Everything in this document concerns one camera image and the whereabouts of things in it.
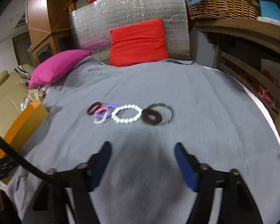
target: wicker basket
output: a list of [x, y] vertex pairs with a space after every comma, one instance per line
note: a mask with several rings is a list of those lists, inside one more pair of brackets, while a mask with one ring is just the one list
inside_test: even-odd
[[191, 19], [256, 19], [259, 4], [255, 0], [202, 0], [198, 5], [187, 6]]

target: silver reflective foil sheet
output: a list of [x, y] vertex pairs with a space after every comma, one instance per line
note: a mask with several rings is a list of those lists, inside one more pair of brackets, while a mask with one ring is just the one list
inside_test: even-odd
[[162, 18], [169, 58], [188, 60], [190, 52], [187, 11], [184, 0], [98, 0], [71, 13], [76, 43], [80, 49], [108, 63], [110, 29]]

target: gray fabric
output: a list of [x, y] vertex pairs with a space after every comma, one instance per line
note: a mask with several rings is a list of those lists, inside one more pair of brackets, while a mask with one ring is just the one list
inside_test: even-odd
[[[86, 114], [95, 101], [142, 108], [163, 102], [175, 115], [166, 126], [108, 120], [96, 128], [93, 116]], [[50, 88], [44, 103], [50, 115], [22, 148], [41, 170], [71, 169], [104, 141], [112, 144], [105, 175], [91, 193], [101, 224], [186, 223], [196, 194], [178, 169], [173, 153], [178, 141], [214, 169], [238, 168], [264, 223], [280, 218], [280, 146], [253, 100], [224, 73], [195, 63], [117, 68], [88, 57]], [[129, 110], [122, 116], [134, 114]], [[21, 218], [38, 183], [19, 168], [8, 184], [6, 191]], [[216, 223], [220, 194], [216, 192], [210, 223]]]

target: beige sofa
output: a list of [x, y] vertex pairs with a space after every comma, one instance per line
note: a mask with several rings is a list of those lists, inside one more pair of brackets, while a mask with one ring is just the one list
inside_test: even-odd
[[[33, 67], [22, 66], [30, 75]], [[28, 94], [28, 89], [23, 84], [20, 75], [12, 71], [0, 72], [0, 136], [3, 138], [9, 127], [21, 113], [21, 102]]]

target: orange box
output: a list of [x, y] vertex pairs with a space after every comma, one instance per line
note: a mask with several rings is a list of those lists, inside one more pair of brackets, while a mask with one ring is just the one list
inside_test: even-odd
[[[4, 140], [16, 151], [19, 151], [48, 115], [48, 111], [41, 102], [31, 102], [11, 125]], [[5, 152], [0, 149], [0, 158], [4, 155]]]

